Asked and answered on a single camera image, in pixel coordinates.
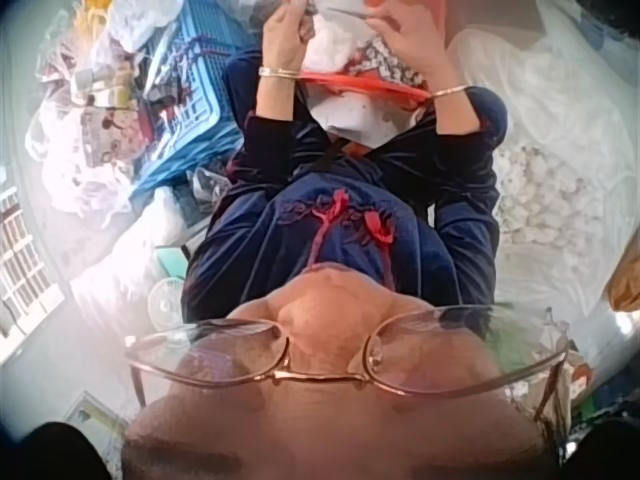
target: eyeglass frame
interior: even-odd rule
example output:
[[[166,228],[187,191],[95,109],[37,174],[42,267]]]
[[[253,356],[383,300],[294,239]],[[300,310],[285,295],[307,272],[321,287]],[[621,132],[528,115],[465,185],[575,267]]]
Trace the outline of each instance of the eyeglass frame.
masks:
[[[427,312],[438,312],[438,311],[447,311],[451,309],[472,309],[472,308],[495,308],[495,306],[486,306],[486,305],[456,305],[450,307],[441,307],[434,308],[432,310],[426,310],[424,312],[414,312],[409,315],[417,315],[419,313],[427,313]],[[545,311],[548,320],[551,322],[550,325],[554,325],[558,327],[558,325],[553,321],[553,315],[551,308],[547,308]],[[551,372],[549,374],[549,378],[547,379],[547,384],[545,386],[544,394],[540,401],[540,405],[536,409],[536,414],[534,416],[534,421],[538,421],[544,408],[547,403],[551,399],[555,391],[555,386],[557,385],[557,381],[560,378],[560,372],[562,371],[562,367],[564,366],[564,362],[567,359],[570,342],[567,338],[566,334],[563,333],[561,339],[564,340],[564,347],[561,349],[557,349],[555,353],[550,355],[549,357],[544,358],[532,365],[527,367],[520,368],[508,374],[502,375],[500,377],[478,383],[476,385],[467,386],[463,388],[458,388],[455,390],[448,391],[438,391],[438,392],[424,392],[417,391],[414,389],[399,389],[396,386],[392,386],[379,378],[376,378],[376,375],[371,371],[371,366],[369,365],[368,356],[369,347],[371,342],[376,335],[382,331],[385,327],[390,325],[391,323],[397,322],[402,319],[403,316],[397,316],[390,318],[389,320],[381,323],[376,327],[376,329],[367,337],[367,340],[364,343],[364,347],[362,349],[362,367],[364,373],[344,373],[344,374],[312,374],[312,373],[302,373],[291,370],[291,357],[290,357],[290,339],[289,335],[286,334],[286,331],[282,328],[280,324],[271,320],[241,320],[241,319],[233,319],[233,318],[225,318],[225,319],[216,319],[216,320],[206,320],[204,322],[185,325],[184,327],[180,327],[179,329],[169,330],[166,332],[159,332],[153,335],[149,335],[144,337],[142,340],[151,340],[156,337],[166,336],[169,332],[179,332],[181,329],[198,329],[203,325],[210,324],[210,322],[226,320],[226,321],[237,321],[244,323],[254,323],[254,324],[263,324],[275,326],[275,328],[284,336],[285,344],[282,349],[282,353],[280,356],[274,361],[274,363],[263,372],[259,374],[247,375],[235,380],[229,380],[224,382],[211,382],[204,380],[196,380],[193,378],[185,377],[182,375],[178,375],[172,373],[168,370],[165,370],[160,367],[152,367],[150,365],[145,364],[144,362],[138,361],[133,357],[133,352],[135,351],[136,343],[127,346],[126,349],[126,358],[130,364],[131,369],[131,379],[133,382],[133,388],[136,393],[136,397],[138,399],[138,403],[141,408],[147,406],[146,398],[144,394],[144,385],[142,383],[142,372],[148,372],[164,378],[166,380],[179,383],[181,385],[194,387],[194,388],[202,388],[205,390],[217,390],[222,388],[231,388],[239,385],[246,385],[249,383],[258,383],[264,382],[267,380],[271,380],[274,385],[279,385],[283,381],[291,381],[291,382],[300,382],[300,383],[356,383],[356,388],[363,389],[367,385],[374,385],[380,388],[383,391],[398,395],[398,396],[409,396],[409,397],[421,397],[424,399],[431,400],[452,400],[457,398],[464,398],[473,395],[478,395],[481,393],[487,393],[493,390],[497,390],[499,388],[505,387],[514,382],[518,382],[524,380],[526,378],[530,378],[534,375],[544,372],[549,367],[552,367]]]

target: forehead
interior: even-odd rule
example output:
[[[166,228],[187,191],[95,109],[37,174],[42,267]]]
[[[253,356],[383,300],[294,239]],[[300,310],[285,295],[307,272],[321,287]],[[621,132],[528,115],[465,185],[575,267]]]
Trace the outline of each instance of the forehead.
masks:
[[[224,453],[245,470],[275,462],[282,475],[307,466],[322,478],[367,480],[431,478],[444,467],[521,463],[543,451],[537,426],[498,396],[425,404],[350,385],[174,391],[142,412],[129,437],[173,445],[175,454],[163,455],[175,462],[184,451]]]

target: small fan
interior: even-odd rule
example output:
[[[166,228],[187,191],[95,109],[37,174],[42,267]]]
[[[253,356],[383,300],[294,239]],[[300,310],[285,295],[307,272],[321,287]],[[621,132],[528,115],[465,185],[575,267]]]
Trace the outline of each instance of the small fan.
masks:
[[[180,298],[184,281],[179,278],[160,280],[151,290],[147,308],[151,323],[159,332],[183,325]]]

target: bangle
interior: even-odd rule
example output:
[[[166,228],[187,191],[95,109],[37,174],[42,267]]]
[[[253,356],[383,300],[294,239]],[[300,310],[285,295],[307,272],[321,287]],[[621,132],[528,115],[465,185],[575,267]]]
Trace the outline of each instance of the bangle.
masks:
[[[298,80],[300,78],[300,72],[296,70],[283,70],[282,68],[260,67],[258,74],[261,77],[288,78],[289,80]]]
[[[438,97],[445,97],[453,93],[463,92],[467,88],[469,88],[469,85],[460,85],[459,87],[447,88],[446,90],[438,90],[437,92],[431,94],[431,98],[435,99]]]

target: blue basket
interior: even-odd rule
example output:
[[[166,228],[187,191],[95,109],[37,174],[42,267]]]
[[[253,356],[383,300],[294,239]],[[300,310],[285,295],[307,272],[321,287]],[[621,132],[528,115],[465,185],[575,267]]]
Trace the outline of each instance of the blue basket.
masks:
[[[255,45],[255,38],[230,18],[216,0],[185,0],[177,24],[162,60],[167,62],[189,44],[189,53],[196,58],[188,63],[187,78],[181,78],[189,87],[189,95],[184,105],[175,108],[175,116],[169,121],[155,119],[155,141],[143,159],[134,194],[167,184],[187,170],[216,158],[224,159],[242,142],[222,74],[228,56]],[[147,50],[151,56],[161,36],[162,31],[158,31],[149,40]],[[198,56],[203,50],[226,55]],[[182,74],[182,67],[178,66],[177,71]]]

